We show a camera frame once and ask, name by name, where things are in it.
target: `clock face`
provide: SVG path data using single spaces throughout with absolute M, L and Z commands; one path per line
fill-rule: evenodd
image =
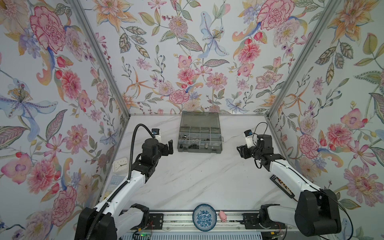
M 128 167 L 129 166 L 128 166 L 128 159 L 127 158 L 118 159 L 118 160 L 113 162 L 113 171 L 114 172 L 119 172 L 119 171 L 125 170 Z

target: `calculator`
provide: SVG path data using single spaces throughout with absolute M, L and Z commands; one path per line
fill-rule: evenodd
M 125 178 L 126 176 L 112 176 L 108 188 L 105 191 L 103 200 L 106 199 Z

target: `gray storage box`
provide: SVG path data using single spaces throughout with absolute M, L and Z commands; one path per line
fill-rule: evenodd
M 221 153 L 218 113 L 183 112 L 177 149 L 179 152 Z

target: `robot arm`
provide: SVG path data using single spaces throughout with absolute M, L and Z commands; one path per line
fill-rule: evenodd
M 132 205 L 122 214 L 128 200 L 141 188 L 155 171 L 161 156 L 173 154 L 173 141 L 159 143 L 159 129 L 152 129 L 152 136 L 142 145 L 141 159 L 132 164 L 132 172 L 106 199 L 95 208 L 85 208 L 79 215 L 75 240 L 116 240 L 127 229 L 145 227 L 149 219 L 149 208 Z
M 279 204 L 262 205 L 260 223 L 282 222 L 297 226 L 308 237 L 339 233 L 341 223 L 335 193 L 306 180 L 280 154 L 274 154 L 270 135 L 258 135 L 254 145 L 252 131 L 247 130 L 244 134 L 247 144 L 237 147 L 240 156 L 245 159 L 253 157 L 255 163 L 259 160 L 261 166 L 280 178 L 295 196 L 300 196 L 296 209 Z

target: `blue lily print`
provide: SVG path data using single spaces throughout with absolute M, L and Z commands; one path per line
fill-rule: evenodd
M 8 85 L 8 95 L 11 95 L 12 99 L 6 98 L 0 94 L 0 109 L 3 109 L 8 118 L 15 116 L 25 117 L 31 127 L 28 134 L 28 141 L 33 141 L 40 132 L 39 125 L 36 123 L 34 117 L 38 113 L 48 114 L 55 110 L 57 102 L 42 101 L 39 103 L 31 103 L 33 100 L 30 95 L 30 90 L 26 83 L 13 79 L 13 84 Z
M 204 53 L 199 54 L 198 58 L 206 58 L 208 57 L 209 51 L 211 49 L 215 49 L 216 53 L 220 56 L 229 55 L 228 52 L 225 51 L 225 48 L 220 46 L 217 42 L 224 35 L 224 27 L 221 26 L 219 29 L 214 29 L 211 33 L 210 28 L 212 25 L 212 19 L 207 12 L 201 13 L 201 24 L 200 31 L 203 34 L 203 41 L 207 45 L 207 49 Z
M 241 101 L 238 101 L 237 103 L 233 103 L 233 99 L 230 99 L 230 98 L 227 98 L 226 101 L 227 101 L 227 106 L 234 113 L 237 113 L 237 112 L 246 113 L 249 111 L 240 107 L 242 103 Z
M 102 136 L 100 138 L 100 142 L 104 143 L 105 145 L 107 144 L 113 144 L 113 145 L 116 145 L 117 144 L 117 141 L 116 141 L 116 138 L 118 136 L 118 129 L 116 130 L 115 133 L 112 132 L 112 130 L 110 128 L 108 128 L 108 133 L 107 133 L 107 136 Z

